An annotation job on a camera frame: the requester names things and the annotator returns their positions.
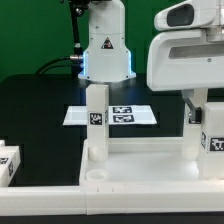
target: white paper sheet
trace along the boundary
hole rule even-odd
[[[110,125],[130,125],[130,124],[157,124],[155,116],[150,106],[110,106]],[[64,126],[87,125],[86,106],[70,106],[68,108]]]

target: white plastic post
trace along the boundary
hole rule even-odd
[[[86,90],[86,103],[89,159],[96,162],[104,161],[108,157],[108,86],[90,85]]]
[[[194,97],[191,99],[195,107],[204,108],[204,104],[207,102],[208,89],[196,89],[194,91]],[[183,131],[183,146],[182,157],[188,160],[196,160],[199,153],[201,125],[190,124],[189,114],[190,109],[185,106],[185,119],[184,119],[184,131]]]
[[[206,103],[198,157],[200,179],[224,178],[224,103]]]

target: white platform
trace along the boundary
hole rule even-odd
[[[109,159],[94,163],[86,141],[80,186],[0,188],[0,215],[224,211],[224,181],[198,180],[181,145],[182,138],[110,139]],[[99,169],[108,177],[87,181]]]
[[[86,141],[80,185],[87,214],[224,211],[224,181],[198,180],[181,145],[182,138],[110,139],[108,160],[95,163]]]

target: white block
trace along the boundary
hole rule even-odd
[[[194,97],[191,99],[195,107],[201,107],[203,110],[204,104],[207,102],[208,89],[194,90]],[[200,148],[201,125],[189,124],[190,109],[185,106],[185,119],[183,131],[183,146],[182,157],[188,160],[196,160]]]
[[[201,179],[224,178],[224,103],[206,103],[198,158]]]
[[[18,146],[0,147],[0,187],[7,187],[20,164]]]
[[[108,86],[90,85],[86,90],[86,104],[88,111],[89,158],[93,161],[104,161],[108,157]]]

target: logo sticker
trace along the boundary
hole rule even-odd
[[[135,122],[133,115],[114,115],[114,123],[133,123]]]
[[[102,49],[114,49],[109,37],[105,40],[103,46],[101,47]]]
[[[201,145],[203,146],[203,148],[206,148],[206,135],[204,132],[202,132],[201,134]]]
[[[224,152],[224,138],[211,138],[210,152]]]
[[[89,114],[90,125],[102,126],[103,125],[103,114],[90,113]]]
[[[9,176],[11,177],[13,174],[13,163],[12,162],[9,164],[8,168],[9,168]]]
[[[0,158],[0,165],[6,164],[8,160],[8,158]]]
[[[132,113],[131,107],[113,107],[114,114],[130,114]]]

